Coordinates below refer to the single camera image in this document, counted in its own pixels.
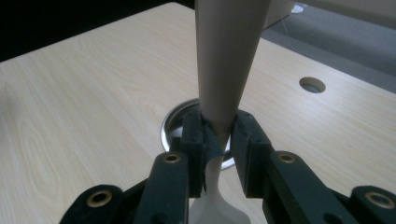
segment light wood grain surface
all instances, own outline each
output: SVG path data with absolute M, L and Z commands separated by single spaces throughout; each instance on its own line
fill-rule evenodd
M 85 189 L 146 178 L 163 118 L 197 85 L 194 12 L 177 4 L 0 63 L 0 223 L 57 223 Z M 328 187 L 396 192 L 396 95 L 261 40 L 241 109 Z M 220 187 L 264 222 L 234 168 Z

